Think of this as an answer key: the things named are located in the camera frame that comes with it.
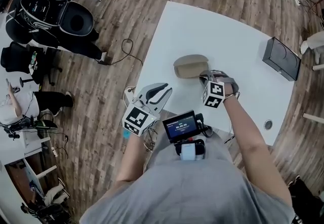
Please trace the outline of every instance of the office chair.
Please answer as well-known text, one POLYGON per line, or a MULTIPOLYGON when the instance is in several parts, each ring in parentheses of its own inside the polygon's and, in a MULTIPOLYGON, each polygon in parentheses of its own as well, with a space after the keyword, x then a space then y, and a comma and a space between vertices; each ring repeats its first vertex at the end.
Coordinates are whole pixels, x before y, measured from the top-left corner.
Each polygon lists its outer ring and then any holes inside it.
POLYGON ((20 78, 21 86, 24 87, 24 83, 30 81, 35 81, 36 84, 41 84, 45 75, 48 76, 50 85, 54 85, 54 83, 51 82, 51 69, 56 68, 59 72, 62 72, 61 68, 53 66, 56 49, 47 48, 46 53, 44 53, 43 48, 28 45, 27 47, 24 47, 13 41, 9 47, 2 49, 0 64, 7 72, 20 71, 30 74, 29 64, 34 51, 37 52, 37 69, 34 70, 33 75, 31 76, 32 79, 22 80, 22 78, 20 78))

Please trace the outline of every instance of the white desk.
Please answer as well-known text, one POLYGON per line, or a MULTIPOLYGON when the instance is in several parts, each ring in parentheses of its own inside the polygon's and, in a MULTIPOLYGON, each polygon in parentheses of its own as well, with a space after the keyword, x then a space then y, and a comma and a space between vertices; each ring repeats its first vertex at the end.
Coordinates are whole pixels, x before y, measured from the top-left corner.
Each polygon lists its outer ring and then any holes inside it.
POLYGON ((223 70, 240 87, 239 101, 273 145, 284 120, 294 82, 289 82, 264 62, 270 37, 252 27, 217 13, 168 2, 158 23, 135 94, 144 86, 165 82, 173 93, 164 109, 175 114, 194 110, 205 123, 222 131, 231 128, 224 105, 218 109, 202 104, 203 87, 198 79, 180 79, 173 62, 189 54, 202 54, 209 68, 223 70), (266 120, 273 121, 270 130, 266 120))

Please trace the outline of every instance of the wood floor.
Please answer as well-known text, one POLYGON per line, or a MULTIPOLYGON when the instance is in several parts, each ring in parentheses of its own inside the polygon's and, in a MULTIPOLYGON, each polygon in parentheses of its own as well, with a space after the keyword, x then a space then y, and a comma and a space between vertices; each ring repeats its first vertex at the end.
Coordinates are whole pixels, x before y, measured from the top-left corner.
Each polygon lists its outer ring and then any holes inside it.
MULTIPOLYGON (((154 31, 167 0, 76 0, 94 15, 100 31, 97 45, 113 60, 124 56, 121 43, 134 41, 132 54, 145 60, 154 31)), ((302 27, 311 33, 320 30, 319 19, 309 16, 294 0, 173 0, 220 13, 276 36, 298 52, 302 27)), ((113 66, 72 53, 58 56, 62 73, 55 73, 56 86, 45 91, 70 91, 75 96, 73 109, 64 110, 56 123, 69 136, 65 152, 59 150, 57 165, 66 181, 69 205, 75 219, 109 188, 123 156, 126 141, 121 119, 125 111, 123 91, 136 85, 141 71, 131 57, 113 66)), ((299 79, 279 137, 271 148, 285 181, 298 173, 314 194, 324 188, 324 125, 302 118, 304 112, 324 116, 324 71, 313 72, 313 54, 303 56, 299 79)), ((52 135, 53 146, 64 146, 62 135, 52 135)), ((228 143, 235 164, 243 168, 235 140, 228 143)))

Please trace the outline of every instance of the small screen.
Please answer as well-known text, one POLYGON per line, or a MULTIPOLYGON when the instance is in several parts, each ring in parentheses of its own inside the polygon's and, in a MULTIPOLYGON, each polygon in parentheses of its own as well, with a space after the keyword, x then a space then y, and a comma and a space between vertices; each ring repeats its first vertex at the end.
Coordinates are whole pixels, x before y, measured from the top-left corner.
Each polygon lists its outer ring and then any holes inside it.
POLYGON ((167 124, 170 138, 197 130, 193 116, 167 124))

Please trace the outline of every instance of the hand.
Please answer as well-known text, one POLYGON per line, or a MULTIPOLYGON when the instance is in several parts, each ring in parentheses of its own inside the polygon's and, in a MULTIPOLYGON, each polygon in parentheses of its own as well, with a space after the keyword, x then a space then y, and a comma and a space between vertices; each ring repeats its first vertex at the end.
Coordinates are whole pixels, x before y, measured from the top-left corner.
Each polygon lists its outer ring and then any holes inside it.
POLYGON ((225 95, 229 96, 233 93, 233 88, 232 85, 230 83, 225 83, 224 85, 224 89, 225 89, 225 95))
POLYGON ((13 94, 14 94, 14 91, 12 90, 12 86, 11 86, 11 84, 9 84, 9 86, 8 86, 8 93, 9 93, 10 95, 13 95, 13 94))

